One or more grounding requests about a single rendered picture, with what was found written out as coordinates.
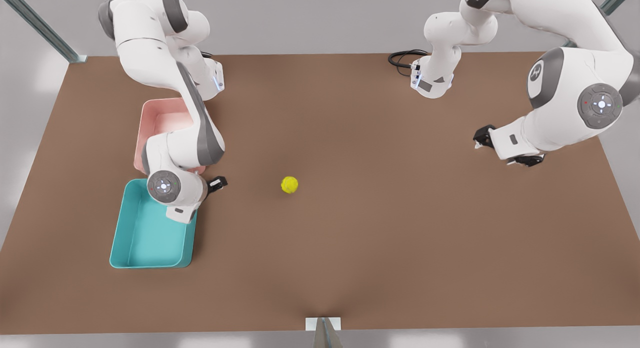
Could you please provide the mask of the teal plastic tray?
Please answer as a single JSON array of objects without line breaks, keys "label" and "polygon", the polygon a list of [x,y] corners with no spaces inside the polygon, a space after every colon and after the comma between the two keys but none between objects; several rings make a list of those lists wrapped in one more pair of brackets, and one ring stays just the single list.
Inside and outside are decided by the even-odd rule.
[{"label": "teal plastic tray", "polygon": [[109,263],[113,268],[184,268],[192,261],[197,218],[180,223],[151,198],[146,179],[125,186]]}]

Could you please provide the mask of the pink plastic tray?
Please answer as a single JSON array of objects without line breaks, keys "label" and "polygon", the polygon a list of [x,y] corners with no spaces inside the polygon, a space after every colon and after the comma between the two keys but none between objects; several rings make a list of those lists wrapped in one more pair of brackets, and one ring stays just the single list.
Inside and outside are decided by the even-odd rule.
[{"label": "pink plastic tray", "polygon": [[205,172],[205,166],[195,166],[199,163],[198,140],[201,132],[199,117],[192,119],[188,107],[181,98],[149,100],[142,106],[141,118],[137,134],[134,154],[134,167],[148,175],[143,153],[146,151],[148,139],[157,134],[177,133],[171,138],[170,150],[177,153],[177,164],[197,175]]}]

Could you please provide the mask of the silver frame post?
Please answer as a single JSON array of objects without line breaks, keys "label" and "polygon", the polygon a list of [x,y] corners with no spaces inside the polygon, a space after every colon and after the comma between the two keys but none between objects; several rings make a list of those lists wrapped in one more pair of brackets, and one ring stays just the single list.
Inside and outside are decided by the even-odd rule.
[{"label": "silver frame post", "polygon": [[64,41],[45,20],[25,0],[3,0],[23,20],[25,20],[44,40],[50,44],[68,63],[78,64],[87,62],[88,57],[79,55]]},{"label": "silver frame post", "polygon": [[342,329],[340,317],[306,317],[305,329],[313,330],[312,348],[344,348],[338,331]]},{"label": "silver frame post", "polygon": [[607,22],[610,30],[615,34],[615,37],[620,41],[622,46],[627,50],[631,51],[630,45],[626,43],[624,38],[620,36],[617,29],[610,20],[610,15],[612,15],[617,8],[619,8],[626,0],[605,0],[599,7],[599,12],[601,12],[603,19]]}]

